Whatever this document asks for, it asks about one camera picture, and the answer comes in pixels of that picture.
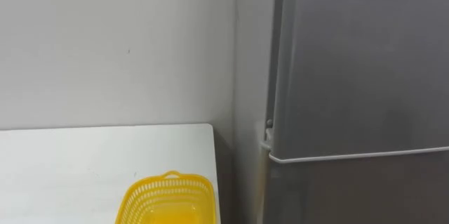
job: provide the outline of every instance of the refrigerator hinge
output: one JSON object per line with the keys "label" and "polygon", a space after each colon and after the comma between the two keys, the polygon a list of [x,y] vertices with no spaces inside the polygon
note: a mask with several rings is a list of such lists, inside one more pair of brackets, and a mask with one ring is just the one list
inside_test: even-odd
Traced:
{"label": "refrigerator hinge", "polygon": [[265,129],[265,139],[260,140],[260,146],[268,151],[272,150],[273,128]]}

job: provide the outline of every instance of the refrigerator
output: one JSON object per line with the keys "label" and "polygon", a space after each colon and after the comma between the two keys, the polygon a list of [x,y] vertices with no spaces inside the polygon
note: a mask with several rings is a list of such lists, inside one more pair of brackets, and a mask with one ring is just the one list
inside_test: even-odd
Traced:
{"label": "refrigerator", "polygon": [[257,221],[449,223],[449,0],[273,9]]}

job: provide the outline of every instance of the mesh pattern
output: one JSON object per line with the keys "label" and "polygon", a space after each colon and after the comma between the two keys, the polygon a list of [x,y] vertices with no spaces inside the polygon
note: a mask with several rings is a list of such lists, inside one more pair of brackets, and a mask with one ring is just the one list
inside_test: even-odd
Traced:
{"label": "mesh pattern", "polygon": [[172,223],[162,218],[169,214],[192,224],[214,224],[213,186],[202,176],[176,171],[142,179],[126,193],[116,224]]}

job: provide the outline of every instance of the white wall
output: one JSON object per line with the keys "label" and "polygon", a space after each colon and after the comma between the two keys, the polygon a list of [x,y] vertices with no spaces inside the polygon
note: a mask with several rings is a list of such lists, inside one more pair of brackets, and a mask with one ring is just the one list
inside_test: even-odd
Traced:
{"label": "white wall", "polygon": [[231,139],[234,0],[0,8],[0,129],[204,121]]}
{"label": "white wall", "polygon": [[237,0],[235,136],[244,223],[255,223],[257,139],[264,135],[274,0]]}

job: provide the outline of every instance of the refrigerator door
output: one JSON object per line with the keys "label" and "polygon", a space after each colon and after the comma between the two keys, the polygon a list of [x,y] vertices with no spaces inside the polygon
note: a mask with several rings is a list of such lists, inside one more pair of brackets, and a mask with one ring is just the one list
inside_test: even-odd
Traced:
{"label": "refrigerator door", "polygon": [[274,159],[449,146],[449,0],[277,5]]}
{"label": "refrigerator door", "polygon": [[269,164],[264,224],[447,224],[449,153]]}

